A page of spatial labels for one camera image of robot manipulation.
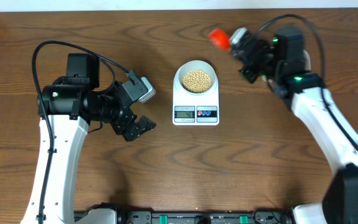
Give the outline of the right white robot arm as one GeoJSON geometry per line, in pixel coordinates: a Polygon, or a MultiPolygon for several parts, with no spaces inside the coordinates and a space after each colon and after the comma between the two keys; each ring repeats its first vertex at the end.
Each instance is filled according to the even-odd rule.
{"type": "Polygon", "coordinates": [[[241,75],[248,82],[264,77],[305,124],[333,173],[323,200],[293,207],[291,222],[358,223],[358,134],[339,111],[322,77],[311,71],[301,29],[279,29],[267,42],[242,27],[229,38],[229,49],[243,63],[241,75]]]}

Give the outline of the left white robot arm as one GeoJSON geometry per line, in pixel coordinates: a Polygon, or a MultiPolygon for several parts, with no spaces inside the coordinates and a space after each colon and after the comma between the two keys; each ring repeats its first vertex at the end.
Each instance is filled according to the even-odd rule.
{"type": "Polygon", "coordinates": [[[40,152],[23,223],[74,223],[78,163],[91,122],[110,124],[125,141],[156,126],[130,109],[154,96],[148,79],[131,70],[125,83],[113,81],[98,91],[101,61],[91,54],[69,54],[67,74],[45,86],[37,100],[40,152]]]}

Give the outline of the red plastic measuring scoop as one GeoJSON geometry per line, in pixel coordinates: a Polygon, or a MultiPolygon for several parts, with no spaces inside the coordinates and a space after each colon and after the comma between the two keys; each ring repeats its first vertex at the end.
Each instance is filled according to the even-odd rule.
{"type": "Polygon", "coordinates": [[[229,51],[230,37],[221,29],[214,29],[209,34],[209,40],[222,50],[229,51]]]}

